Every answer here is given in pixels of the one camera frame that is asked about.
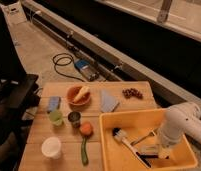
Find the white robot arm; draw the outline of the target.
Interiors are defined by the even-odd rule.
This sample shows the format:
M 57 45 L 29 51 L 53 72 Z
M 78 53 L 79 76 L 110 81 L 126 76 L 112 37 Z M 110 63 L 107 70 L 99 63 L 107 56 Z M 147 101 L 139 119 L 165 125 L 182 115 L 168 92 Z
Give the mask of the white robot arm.
M 201 109 L 194 102 L 184 102 L 165 109 L 165 118 L 157 129 L 158 156 L 165 159 L 187 134 L 201 144 Z

